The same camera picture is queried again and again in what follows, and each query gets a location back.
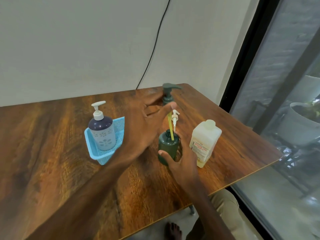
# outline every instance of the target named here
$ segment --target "blue plastic basket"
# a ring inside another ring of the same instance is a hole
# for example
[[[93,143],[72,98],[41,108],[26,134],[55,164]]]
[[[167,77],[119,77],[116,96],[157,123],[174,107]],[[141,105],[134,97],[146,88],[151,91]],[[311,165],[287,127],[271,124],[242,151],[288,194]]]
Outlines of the blue plastic basket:
[[[105,165],[110,157],[115,153],[115,150],[122,144],[123,134],[125,132],[125,118],[121,117],[113,120],[116,143],[113,148],[107,151],[98,149],[94,137],[89,128],[85,129],[84,136],[87,143],[89,155],[93,160],[97,160],[99,164]]]

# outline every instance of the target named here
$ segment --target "black cable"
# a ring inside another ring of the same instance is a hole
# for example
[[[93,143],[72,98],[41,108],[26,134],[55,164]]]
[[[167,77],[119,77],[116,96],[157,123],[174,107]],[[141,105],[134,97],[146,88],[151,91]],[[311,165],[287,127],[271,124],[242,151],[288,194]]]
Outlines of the black cable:
[[[157,44],[157,40],[158,40],[158,36],[159,36],[159,31],[160,31],[161,24],[162,24],[162,20],[163,20],[163,18],[164,18],[165,15],[166,15],[166,12],[167,12],[167,9],[168,9],[168,7],[169,7],[169,4],[170,4],[170,0],[168,1],[167,7],[165,8],[165,11],[164,11],[164,13],[163,13],[163,15],[162,15],[162,19],[161,19],[160,24],[159,24],[159,28],[158,28],[158,32],[157,32],[157,37],[155,38],[155,43],[154,43],[154,47],[153,47],[152,54],[151,54],[151,56],[150,56],[150,60],[149,60],[149,62],[148,62],[148,64],[147,64],[147,66],[146,66],[146,70],[144,71],[144,73],[143,73],[143,75],[142,75],[142,77],[141,77],[141,79],[140,79],[140,81],[139,81],[138,86],[136,87],[136,89],[138,89],[138,87],[139,87],[139,85],[140,85],[140,83],[141,83],[144,75],[146,74],[146,71],[147,71],[148,67],[149,67],[150,61],[151,61],[151,59],[152,59],[153,53],[154,53],[155,48],[156,48],[156,44]]]

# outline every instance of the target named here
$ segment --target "white flower pot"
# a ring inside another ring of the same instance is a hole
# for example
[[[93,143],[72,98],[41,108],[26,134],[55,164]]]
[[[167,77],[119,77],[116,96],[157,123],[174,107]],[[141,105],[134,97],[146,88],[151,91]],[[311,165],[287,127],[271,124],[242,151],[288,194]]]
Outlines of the white flower pot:
[[[295,112],[292,107],[296,105],[310,106],[304,103],[291,103],[277,133],[282,139],[293,145],[304,146],[320,136],[320,124]]]
[[[320,94],[320,78],[305,75],[290,93],[288,99],[292,102],[311,102]]]

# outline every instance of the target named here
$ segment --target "foot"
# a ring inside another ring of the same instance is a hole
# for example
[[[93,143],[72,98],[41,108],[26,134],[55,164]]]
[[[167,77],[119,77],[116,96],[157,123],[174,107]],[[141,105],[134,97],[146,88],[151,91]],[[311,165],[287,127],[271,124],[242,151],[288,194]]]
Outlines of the foot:
[[[182,231],[177,224],[168,222],[164,228],[165,240],[182,240]]]

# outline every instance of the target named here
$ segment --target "wood grain tabletop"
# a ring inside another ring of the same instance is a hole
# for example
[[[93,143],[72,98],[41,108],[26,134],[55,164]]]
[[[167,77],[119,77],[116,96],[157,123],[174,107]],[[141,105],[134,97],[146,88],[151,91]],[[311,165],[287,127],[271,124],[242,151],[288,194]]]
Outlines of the wood grain tabletop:
[[[198,168],[210,194],[281,157],[251,131],[188,84],[172,95],[180,112],[177,130],[188,140],[202,121],[222,130],[213,154]],[[101,167],[89,156],[84,130],[92,103],[112,118],[127,103],[162,87],[0,107],[0,234],[23,239],[52,215]],[[167,118],[162,131],[168,129]],[[191,204],[157,158],[158,137],[119,178],[92,223],[93,239],[122,239]]]

